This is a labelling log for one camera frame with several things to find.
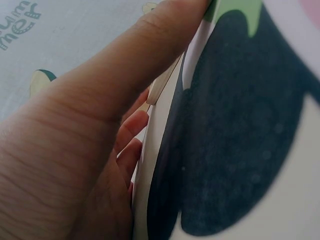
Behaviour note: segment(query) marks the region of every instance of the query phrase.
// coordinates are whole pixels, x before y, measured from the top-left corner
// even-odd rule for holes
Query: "hand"
[[[127,187],[141,148],[131,138],[148,119],[129,112],[121,125],[123,115],[186,49],[206,7],[162,2],[1,123],[1,239],[131,237]]]

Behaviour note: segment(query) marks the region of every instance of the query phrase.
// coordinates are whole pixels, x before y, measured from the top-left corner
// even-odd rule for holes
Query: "cartoon print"
[[[148,2],[148,3],[146,3],[145,5],[143,5],[142,11],[143,11],[144,14],[148,14],[148,13],[150,13],[153,9],[155,9],[156,6],[157,6],[156,3]]]
[[[300,3],[305,10],[307,16],[314,23],[314,25],[320,30],[320,1],[314,0],[300,0]]]
[[[150,240],[169,239],[177,218],[195,237],[240,221],[283,166],[305,96],[320,103],[318,75],[268,4],[213,4],[212,23],[203,21],[177,81],[149,192]],[[196,64],[184,74],[190,50]]]
[[[30,98],[45,89],[57,77],[50,71],[40,69],[33,73],[30,84]]]

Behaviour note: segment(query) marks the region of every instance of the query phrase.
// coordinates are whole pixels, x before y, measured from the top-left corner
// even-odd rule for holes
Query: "book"
[[[134,239],[319,239],[319,9],[212,1],[151,108]]]

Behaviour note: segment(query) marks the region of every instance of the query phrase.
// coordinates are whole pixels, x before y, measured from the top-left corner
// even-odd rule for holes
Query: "pink shape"
[[[300,0],[308,18],[320,29],[320,0]]]

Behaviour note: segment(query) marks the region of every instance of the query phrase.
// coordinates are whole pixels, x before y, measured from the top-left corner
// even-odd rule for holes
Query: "paper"
[[[318,1],[212,3],[175,93],[152,109],[170,105],[165,127],[151,117],[147,129],[135,239],[319,239],[314,9]]]
[[[0,121],[28,101],[34,71],[63,75],[153,6],[145,0],[1,0]]]

